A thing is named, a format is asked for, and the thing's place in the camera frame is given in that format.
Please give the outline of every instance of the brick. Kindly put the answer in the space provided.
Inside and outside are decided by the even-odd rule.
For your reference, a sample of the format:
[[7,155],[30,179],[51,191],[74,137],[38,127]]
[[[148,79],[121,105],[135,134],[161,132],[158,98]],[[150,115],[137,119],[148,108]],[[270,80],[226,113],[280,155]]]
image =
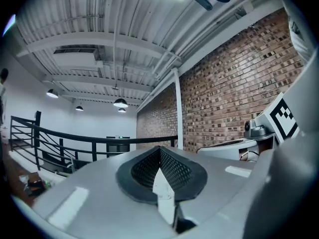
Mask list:
[[[232,37],[180,77],[185,150],[196,152],[242,138],[245,121],[287,91],[302,71],[283,9],[255,23],[255,28]],[[137,138],[176,134],[172,84],[138,113]],[[139,144],[138,148],[155,145]]]

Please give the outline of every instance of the person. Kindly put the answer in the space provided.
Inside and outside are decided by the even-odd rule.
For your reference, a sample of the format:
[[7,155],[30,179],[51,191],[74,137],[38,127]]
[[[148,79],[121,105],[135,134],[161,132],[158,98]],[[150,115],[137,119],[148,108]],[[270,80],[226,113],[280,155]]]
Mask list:
[[8,78],[9,71],[7,68],[3,68],[0,72],[0,126],[3,125],[5,119],[5,106],[6,106],[6,94],[4,83]]
[[291,0],[282,0],[288,15],[291,41],[304,65],[306,65],[317,47],[316,40],[307,21]]

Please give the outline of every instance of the black rubber gasket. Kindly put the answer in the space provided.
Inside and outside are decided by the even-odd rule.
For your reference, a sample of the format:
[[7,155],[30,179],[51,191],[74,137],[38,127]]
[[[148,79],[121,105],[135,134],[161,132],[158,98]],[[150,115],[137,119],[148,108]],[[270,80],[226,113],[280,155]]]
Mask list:
[[159,146],[122,164],[116,180],[134,201],[156,205],[158,197],[152,189],[159,168],[174,190],[176,202],[196,198],[207,183],[207,172],[201,165]]

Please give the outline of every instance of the white wall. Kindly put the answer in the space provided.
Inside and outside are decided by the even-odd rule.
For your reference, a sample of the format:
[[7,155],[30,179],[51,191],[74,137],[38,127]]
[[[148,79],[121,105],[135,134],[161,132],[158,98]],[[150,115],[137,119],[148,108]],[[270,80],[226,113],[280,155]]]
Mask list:
[[[25,70],[9,52],[5,51],[0,58],[0,70],[9,70],[9,77],[4,84],[7,95],[4,125],[8,132],[11,116],[34,119],[35,112],[41,111],[40,126],[50,130],[89,137],[106,138],[118,135],[136,138],[135,107],[129,106],[127,112],[122,114],[112,104],[83,101],[81,106],[84,111],[76,111],[75,107],[80,104],[79,101],[72,104],[62,97],[48,97],[48,88]],[[90,143],[71,140],[64,140],[64,146],[89,151],[92,149]],[[131,144],[131,150],[135,149],[135,144]],[[105,152],[106,145],[97,144],[97,151]],[[79,153],[79,159],[92,161],[92,155]]]
[[[76,101],[72,109],[72,122],[69,133],[90,137],[106,138],[107,136],[129,136],[136,138],[136,108],[129,106],[126,113],[119,113],[113,104],[83,101],[81,106],[84,111],[76,111],[80,105]],[[91,150],[91,144],[85,142],[68,141],[68,145],[76,146],[77,149]],[[131,150],[135,150],[135,144],[131,144]],[[105,152],[105,144],[97,144],[97,151]],[[91,161],[89,154],[79,153],[79,159]]]

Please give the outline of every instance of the white ceiling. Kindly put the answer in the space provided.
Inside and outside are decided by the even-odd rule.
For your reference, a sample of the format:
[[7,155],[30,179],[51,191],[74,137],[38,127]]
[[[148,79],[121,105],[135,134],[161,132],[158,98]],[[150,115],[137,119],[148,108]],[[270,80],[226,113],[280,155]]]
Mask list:
[[103,102],[122,96],[138,106],[221,26],[264,1],[211,0],[206,11],[193,0],[30,0],[16,16],[24,40],[16,56],[35,56],[40,80],[63,96]]

